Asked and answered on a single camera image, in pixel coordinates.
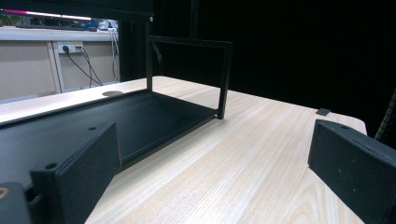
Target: wooden table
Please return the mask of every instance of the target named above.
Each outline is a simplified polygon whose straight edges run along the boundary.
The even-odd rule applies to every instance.
[[[0,105],[0,121],[135,91],[145,79]],[[155,77],[154,90],[216,108],[219,89]],[[116,175],[87,223],[361,223],[307,165],[315,119],[361,120],[229,91],[214,119]]]

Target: black panel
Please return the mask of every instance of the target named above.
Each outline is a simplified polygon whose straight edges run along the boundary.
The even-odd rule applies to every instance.
[[[1,0],[0,8],[124,21],[149,21],[154,15],[152,0]]]
[[[75,151],[68,159],[53,157],[52,163],[31,171],[35,192],[52,211],[51,222],[83,223],[120,169],[115,123],[96,125],[86,132],[80,137],[85,140],[83,145],[61,147]]]
[[[119,22],[122,82],[144,78],[147,75],[146,29],[146,24],[142,22]]]
[[[318,119],[308,164],[365,223],[394,223],[395,150],[345,125]]]
[[[190,2],[155,1],[154,34],[187,37]],[[199,9],[199,38],[234,42],[231,90],[325,107],[375,136],[396,84],[394,1],[201,0]],[[386,144],[396,148],[396,127]]]

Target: power outlet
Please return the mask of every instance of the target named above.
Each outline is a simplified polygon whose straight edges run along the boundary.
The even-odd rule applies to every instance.
[[[80,53],[81,51],[78,49],[79,47],[84,47],[82,46],[81,41],[75,41],[75,42],[58,42],[58,51],[59,53],[66,53],[64,52],[64,46],[69,47],[69,53]]]

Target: black metal plate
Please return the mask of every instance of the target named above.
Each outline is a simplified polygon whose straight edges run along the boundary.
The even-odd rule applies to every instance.
[[[32,223],[25,200],[24,190],[21,185],[0,183],[1,223]]]
[[[62,151],[64,145],[77,144],[69,139],[78,141],[98,123],[116,122],[125,165],[203,125],[217,112],[157,92],[140,91],[6,122],[0,125],[0,183],[18,182],[28,187],[30,170],[54,157],[72,155],[74,151]]]

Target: cable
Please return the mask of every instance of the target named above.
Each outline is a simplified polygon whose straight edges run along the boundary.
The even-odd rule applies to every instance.
[[[111,50],[113,52],[112,70],[113,70],[113,76],[116,79],[116,83],[117,83],[117,82],[120,82],[120,81],[117,79],[117,76],[116,76],[116,73],[117,73],[116,57],[117,57],[118,54],[120,54],[120,51],[119,51],[119,46],[118,46],[118,41],[117,41],[116,34],[114,34],[113,32],[110,32],[110,39],[111,39]]]
[[[78,66],[78,64],[75,63],[75,61],[70,57],[68,51],[66,52],[66,55],[67,55],[67,57],[69,57],[70,61],[72,61],[72,63],[73,63],[77,68],[79,68],[79,70],[81,70],[81,72],[82,72],[86,77],[90,77],[90,76],[88,76],[88,74],[87,74],[84,70],[82,70],[82,68],[81,68],[80,66]],[[97,82],[95,79],[92,79],[92,78],[91,78],[91,80],[94,81],[94,82],[96,82],[96,84],[98,84],[99,86],[103,86],[103,84]]]
[[[88,62],[88,65],[90,66],[90,88],[91,88],[91,85],[92,85],[92,70],[91,70],[90,58],[88,58],[88,56],[85,55],[84,51],[82,51],[81,48],[78,48],[78,49],[79,49],[79,51],[81,51],[82,56],[84,56],[85,61],[87,61],[87,62]]]
[[[61,85],[61,78],[59,76],[59,68],[58,68],[58,64],[56,63],[56,59],[55,59],[55,49],[53,47],[53,42],[50,42],[51,46],[52,46],[52,55],[53,55],[53,61],[55,62],[55,67],[56,67],[56,75],[58,76],[58,83],[59,83],[59,90],[62,93],[62,85]]]
[[[108,22],[108,26],[107,28],[113,28],[113,26],[111,25],[111,22],[109,20],[106,20]]]
[[[382,119],[381,125],[379,126],[378,132],[375,135],[375,140],[379,142],[384,142],[385,137],[392,128],[393,121],[396,117],[396,87],[393,91],[392,98],[389,102],[389,107],[387,113]]]
[[[93,71],[93,74],[96,76],[96,78],[98,79],[98,81],[100,82],[100,84],[103,86],[102,81],[99,79],[99,77],[96,75],[95,70],[93,70],[93,67],[91,66],[91,61],[90,61],[90,57],[88,56],[87,50],[85,50],[83,47],[80,47],[79,50],[82,52],[82,54],[84,55],[85,60],[87,61],[88,65],[90,66],[90,72],[91,70]]]

